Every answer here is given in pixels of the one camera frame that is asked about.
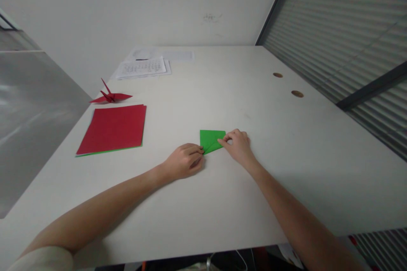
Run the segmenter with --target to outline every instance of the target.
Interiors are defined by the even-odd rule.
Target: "left hand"
[[[202,146],[187,143],[178,147],[160,167],[172,181],[187,178],[201,170],[203,153]]]

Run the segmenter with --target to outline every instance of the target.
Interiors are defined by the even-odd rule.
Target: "green paper sheet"
[[[209,154],[219,148],[222,148],[217,140],[223,138],[226,135],[225,131],[219,130],[201,130],[201,146],[203,146],[204,155]]]
[[[141,145],[140,145],[140,146],[127,147],[127,148],[114,149],[114,150],[106,150],[106,151],[104,151],[104,152],[92,152],[92,153],[90,153],[90,154],[76,155],[75,157],[78,158],[78,157],[84,157],[84,156],[86,156],[86,155],[98,155],[98,154],[105,153],[105,152],[112,152],[112,151],[118,151],[118,150],[125,150],[125,149],[137,148],[137,147],[143,147],[143,142],[141,142]]]

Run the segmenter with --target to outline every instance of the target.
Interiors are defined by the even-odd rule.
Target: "cable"
[[[257,268],[256,268],[256,262],[254,261],[253,249],[252,249],[252,248],[250,248],[250,251],[251,251],[251,257],[253,258],[253,266],[254,266],[254,270],[255,270],[255,271],[257,271]]]
[[[240,253],[239,253],[238,250],[236,250],[236,252],[239,254],[240,258],[241,258],[241,259],[243,260],[243,262],[245,263],[245,266],[246,266],[246,270],[245,270],[245,271],[247,271],[248,268],[247,268],[247,264],[246,264],[245,260],[244,260],[243,257],[240,255]]]
[[[212,257],[215,255],[215,252],[212,253],[211,257],[208,257],[206,259],[206,271],[209,271],[209,269],[211,268],[211,259]]]

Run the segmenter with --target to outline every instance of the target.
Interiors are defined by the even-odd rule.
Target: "forearm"
[[[76,253],[146,195],[171,182],[157,166],[85,201],[43,229],[21,256],[44,246]]]
[[[309,270],[361,270],[351,253],[258,162],[246,166]]]

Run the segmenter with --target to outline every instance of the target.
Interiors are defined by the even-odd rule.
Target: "finger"
[[[217,140],[219,142],[220,145],[222,145],[223,147],[225,147],[226,149],[229,148],[230,144],[228,142],[226,142],[225,140],[222,139],[218,139]]]
[[[223,137],[223,140],[224,141],[229,141],[229,140],[231,140],[232,138],[230,137],[230,135],[227,133],[224,137]]]
[[[226,134],[226,136],[223,138],[225,141],[229,140],[234,140],[237,137],[237,134],[234,132],[229,132]]]
[[[232,131],[231,131],[231,133],[235,133],[235,134],[237,134],[237,135],[241,135],[242,134],[242,132],[239,130],[239,129],[233,129]]]
[[[189,164],[191,166],[196,160],[198,160],[199,158],[202,158],[202,155],[200,153],[196,152],[196,153],[193,153],[192,155],[189,155],[189,158],[190,158]]]
[[[205,159],[200,158],[197,162],[195,162],[195,164],[192,164],[190,168],[191,174],[195,174],[200,171],[202,169],[202,166],[204,165],[204,162]]]
[[[188,147],[191,147],[191,146],[193,146],[193,145],[196,145],[196,144],[193,144],[193,143],[186,143],[186,144],[181,145],[179,148],[188,148]]]
[[[188,148],[185,149],[185,154],[186,155],[192,155],[195,152],[198,152],[200,154],[203,154],[204,151],[201,149],[202,146],[198,146],[198,145],[194,145],[194,146],[190,146]]]

